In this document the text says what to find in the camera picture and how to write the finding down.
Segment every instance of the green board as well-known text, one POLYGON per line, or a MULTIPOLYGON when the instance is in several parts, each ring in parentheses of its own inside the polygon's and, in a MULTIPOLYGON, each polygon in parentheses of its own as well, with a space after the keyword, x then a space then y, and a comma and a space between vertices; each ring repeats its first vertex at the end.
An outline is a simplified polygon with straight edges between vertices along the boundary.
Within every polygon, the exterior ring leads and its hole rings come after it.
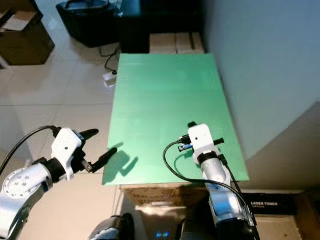
MULTIPOLYGON (((165 166, 164 148, 188 133, 195 121, 213 139, 239 181, 248 180, 244 158, 211 54, 121 54, 108 147, 118 152, 104 168, 104 185, 180 183, 165 166)), ((192 150, 167 152, 169 164, 189 178, 202 178, 192 150)))

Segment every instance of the black bag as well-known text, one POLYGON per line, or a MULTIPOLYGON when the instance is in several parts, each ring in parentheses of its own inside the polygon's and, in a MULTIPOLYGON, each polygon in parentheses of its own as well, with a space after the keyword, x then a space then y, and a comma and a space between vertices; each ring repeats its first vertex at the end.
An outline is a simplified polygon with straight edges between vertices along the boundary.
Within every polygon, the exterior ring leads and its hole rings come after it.
POLYGON ((118 42, 116 20, 118 10, 104 0, 71 0, 56 6, 70 36, 89 48, 118 42))

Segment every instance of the white wall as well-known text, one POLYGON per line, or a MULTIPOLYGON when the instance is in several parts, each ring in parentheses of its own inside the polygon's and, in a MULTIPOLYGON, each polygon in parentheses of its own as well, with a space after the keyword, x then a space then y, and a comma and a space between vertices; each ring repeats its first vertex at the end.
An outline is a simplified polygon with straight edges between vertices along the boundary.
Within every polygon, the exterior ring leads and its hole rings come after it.
POLYGON ((246 159, 320 99, 320 1, 207 0, 214 54, 246 159))

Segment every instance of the white tile floor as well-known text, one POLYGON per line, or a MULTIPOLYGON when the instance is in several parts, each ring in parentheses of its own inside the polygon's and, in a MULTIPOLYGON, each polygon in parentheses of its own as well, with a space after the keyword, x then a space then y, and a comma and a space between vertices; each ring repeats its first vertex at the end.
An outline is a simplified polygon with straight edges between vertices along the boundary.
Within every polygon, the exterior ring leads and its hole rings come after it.
MULTIPOLYGON (((36 2, 55 48, 43 65, 0 70, 0 163, 24 134, 48 124, 78 131, 98 128, 99 134, 84 147, 85 159, 95 162, 107 150, 114 97, 114 88, 106 88, 102 78, 108 72, 106 58, 69 36, 55 8, 61 0, 36 2)), ((103 46, 103 53, 117 46, 103 46)), ((109 66, 118 67, 116 57, 109 66)), ((52 141, 49 131, 28 140, 6 172, 42 156, 49 158, 52 141)), ((102 186, 102 172, 81 172, 70 182, 56 184, 32 209, 19 240, 86 240, 98 223, 120 213, 121 194, 116 186, 102 186)))

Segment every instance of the green table surface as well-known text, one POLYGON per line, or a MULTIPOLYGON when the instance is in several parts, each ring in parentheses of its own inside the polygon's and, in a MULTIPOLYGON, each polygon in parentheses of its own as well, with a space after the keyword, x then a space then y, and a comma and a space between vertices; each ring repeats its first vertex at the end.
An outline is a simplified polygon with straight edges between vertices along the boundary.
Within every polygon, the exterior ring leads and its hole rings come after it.
MULTIPOLYGON (((162 158, 164 148, 188 133, 195 121, 209 126, 213 139, 239 181, 248 180, 216 63, 211 54, 121 54, 110 121, 108 148, 118 152, 104 167, 103 185, 184 182, 162 158)), ((192 150, 167 152, 167 161, 185 177, 202 178, 192 150)))

